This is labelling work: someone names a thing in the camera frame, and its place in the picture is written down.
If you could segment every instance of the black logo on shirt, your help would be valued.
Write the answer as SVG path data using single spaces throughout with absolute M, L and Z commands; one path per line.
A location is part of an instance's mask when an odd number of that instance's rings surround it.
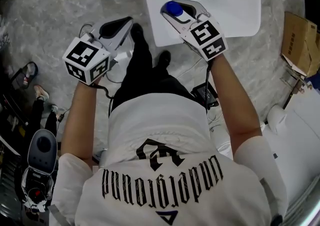
M 165 144 L 157 142 L 155 140 L 147 139 L 137 150 L 136 150 L 136 155 L 138 156 L 139 159 L 146 159 L 147 156 L 144 153 L 144 147 L 150 145 L 150 146 L 157 146 L 157 149 L 150 154 L 150 166 L 151 168 L 156 171 L 162 164 L 158 163 L 158 155 L 159 157 L 166 157 L 166 156 L 171 156 L 172 162 L 176 165 L 179 166 L 181 163 L 184 161 L 184 159 L 181 159 L 177 155 L 177 151 L 174 150 L 173 148 L 167 147 Z
M 147 205 L 155 209 L 170 209 L 171 207 L 177 209 L 189 201 L 199 203 L 201 194 L 206 190 L 210 191 L 223 177 L 215 155 L 185 172 L 180 172 L 177 176 L 159 174 L 157 178 L 134 179 L 128 174 L 104 169 L 102 196 L 107 198 L 108 195 L 110 197 L 112 195 L 114 200 L 122 200 L 130 205 Z M 161 219 L 172 225 L 178 211 L 156 211 L 156 213 Z
M 169 225 L 172 225 L 174 222 L 178 211 L 168 211 L 168 212 L 160 212 L 160 211 L 155 211 L 160 217 Z

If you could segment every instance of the wire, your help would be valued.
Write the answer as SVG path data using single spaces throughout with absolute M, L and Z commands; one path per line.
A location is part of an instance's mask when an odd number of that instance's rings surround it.
M 56 128 L 57 132 L 58 132 L 58 130 L 59 130 L 60 123 L 62 122 L 62 120 L 63 120 L 64 117 L 65 117 L 66 112 L 68 112 L 68 111 L 70 110 L 70 108 L 71 108 L 71 107 L 69 107 L 67 110 L 65 110 L 65 111 L 59 116 L 59 118 L 58 118 L 59 124 L 58 124 L 58 127 Z
M 193 69 L 201 60 L 202 60 L 202 58 L 199 59 L 191 68 L 189 68 L 187 71 L 183 72 L 181 75 L 179 75 L 179 76 L 176 77 L 176 78 L 178 79 L 179 77 L 183 76 L 185 73 L 189 72 L 189 71 L 190 71 L 191 69 Z
M 89 24 L 89 23 L 83 24 L 83 26 L 80 28 L 79 38 L 81 38 L 81 32 L 82 32 L 82 29 L 83 29 L 85 26 L 90 26 L 90 27 L 92 27 L 92 25 Z
M 212 67 L 212 64 L 214 62 L 214 59 L 211 59 L 208 61 L 208 67 L 206 69 L 206 76 L 205 76 L 205 91 L 204 91 L 204 104 L 205 104 L 205 113 L 208 114 L 208 85 L 209 85 L 209 75 L 210 75 L 210 69 Z
M 314 132 L 314 134 L 316 135 L 316 137 L 318 137 L 318 139 L 320 139 L 320 136 L 307 124 L 306 121 L 304 121 L 304 119 L 295 111 L 293 110 L 294 113 L 311 129 L 312 132 Z
M 211 118 L 209 118 L 209 114 L 206 115 L 207 119 L 210 121 L 209 124 L 214 123 L 217 119 L 217 115 L 214 115 L 214 120 L 212 120 Z
M 113 97 L 111 97 L 109 95 L 109 90 L 105 86 L 101 86 L 101 85 L 98 85 L 98 84 L 95 84 L 95 83 L 93 83 L 93 84 L 91 84 L 89 86 L 92 87 L 92 88 L 104 90 L 105 91 L 105 95 L 107 96 L 107 98 L 113 99 Z
M 94 39 L 93 41 L 97 42 L 97 43 L 100 43 L 101 44 L 100 48 L 104 48 L 107 51 L 107 49 L 105 48 L 104 44 L 102 42 L 100 42 L 98 39 Z
M 220 117 L 222 117 L 222 115 L 223 115 L 223 113 L 221 112 L 221 114 L 220 114 L 218 117 L 216 116 L 213 121 L 208 118 L 208 119 L 211 121 L 211 122 L 209 123 L 209 126 L 210 126 L 211 123 L 218 122 L 219 119 L 220 119 Z M 219 123 L 219 124 L 215 124 L 214 126 L 210 127 L 210 128 L 209 128 L 210 132 L 212 132 L 213 129 L 214 129 L 216 126 L 218 126 L 218 125 L 221 125 L 221 124 L 220 124 L 220 123 Z
M 130 36 L 128 36 L 128 38 L 129 38 L 129 41 L 130 41 L 130 50 L 131 50 L 132 53 L 133 53 L 134 47 L 133 47 L 133 45 L 132 45 L 132 41 L 131 41 Z
M 105 73 L 105 77 L 109 80 L 109 82 L 112 82 L 112 83 L 114 83 L 114 84 L 121 84 L 121 83 L 122 83 L 122 82 L 115 82 L 115 81 L 113 81 L 113 80 L 110 80 L 109 77 L 108 77 L 108 75 L 107 75 L 107 72 Z
M 45 201 L 47 202 L 47 198 L 46 198 L 46 196 L 44 195 L 44 193 L 42 192 L 41 189 L 39 189 L 39 188 L 31 188 L 31 189 L 28 191 L 28 193 L 26 194 L 26 195 L 27 195 L 27 201 L 28 201 L 28 203 L 29 203 L 29 205 L 30 205 L 31 211 L 32 211 L 32 208 L 31 208 L 31 203 L 30 203 L 30 201 L 29 201 L 29 193 L 30 193 L 30 191 L 33 190 L 33 189 L 38 189 L 38 190 L 40 190 L 41 193 L 42 193 L 42 195 L 43 195 L 43 197 L 44 197 L 44 199 L 45 199 Z
M 108 111 L 108 117 L 110 117 L 110 114 L 111 114 L 111 104 L 113 103 L 114 99 L 110 99 L 110 102 L 109 102 L 109 111 Z

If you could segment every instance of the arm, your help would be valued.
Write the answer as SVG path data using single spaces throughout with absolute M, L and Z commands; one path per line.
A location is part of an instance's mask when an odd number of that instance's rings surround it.
M 224 55 L 215 58 L 211 73 L 230 133 L 234 161 L 258 176 L 272 220 L 279 220 L 279 216 L 284 218 L 288 208 L 286 187 L 268 142 L 263 137 L 256 137 L 262 133 L 251 100 Z
M 258 115 L 224 55 L 214 59 L 211 74 L 235 154 L 246 140 L 262 136 Z
M 92 168 L 97 90 L 78 83 L 65 124 L 61 154 L 70 153 Z

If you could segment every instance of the black shoe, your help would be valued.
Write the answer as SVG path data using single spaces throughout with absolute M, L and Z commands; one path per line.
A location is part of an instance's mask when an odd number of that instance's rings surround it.
M 171 61 L 171 53 L 169 51 L 161 52 L 157 67 L 166 69 Z
M 144 30 L 138 23 L 134 23 L 130 30 L 130 34 L 135 43 L 145 41 Z

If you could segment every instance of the person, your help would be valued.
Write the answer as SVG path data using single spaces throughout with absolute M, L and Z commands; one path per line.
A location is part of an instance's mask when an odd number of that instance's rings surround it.
M 50 225 L 273 225 L 286 189 L 257 113 L 224 55 L 211 74 L 234 161 L 210 139 L 205 107 L 152 56 L 140 25 L 114 96 L 105 163 L 91 171 L 97 90 L 78 83 L 62 137 Z
M 34 136 L 35 132 L 37 132 L 40 128 L 40 122 L 42 118 L 42 113 L 44 110 L 44 103 L 49 100 L 49 94 L 46 92 L 40 85 L 34 85 L 35 91 L 35 101 L 32 106 L 31 116 L 29 120 L 29 124 L 26 128 L 26 133 L 23 138 L 22 149 L 21 149 L 21 162 L 20 165 L 14 170 L 14 185 L 15 192 L 18 196 L 19 200 L 25 205 L 27 208 L 30 208 L 32 214 L 34 214 L 34 218 L 38 217 L 39 212 L 45 212 L 47 207 L 50 205 L 51 200 L 46 200 L 46 198 L 41 193 L 41 191 L 37 188 L 31 189 L 28 194 L 25 194 L 21 184 L 24 171 L 28 168 L 28 152 L 29 146 Z M 58 107 L 54 104 L 50 105 L 50 114 L 45 123 L 45 129 L 49 130 L 54 136 L 57 136 L 57 112 Z M 55 181 L 57 177 L 57 169 L 58 164 L 56 164 L 56 171 L 52 173 L 52 179 Z

